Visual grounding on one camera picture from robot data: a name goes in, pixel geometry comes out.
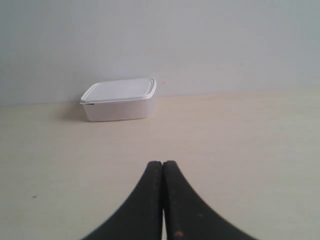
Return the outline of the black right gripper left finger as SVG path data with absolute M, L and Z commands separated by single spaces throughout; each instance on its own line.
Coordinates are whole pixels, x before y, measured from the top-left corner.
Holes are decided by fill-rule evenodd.
M 163 232 L 163 165 L 150 161 L 123 204 L 85 240 L 160 240 Z

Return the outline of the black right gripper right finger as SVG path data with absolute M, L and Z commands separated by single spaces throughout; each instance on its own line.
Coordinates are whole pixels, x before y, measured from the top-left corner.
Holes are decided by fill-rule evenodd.
M 175 161 L 162 165 L 162 190 L 167 239 L 254 239 L 215 212 L 192 188 Z

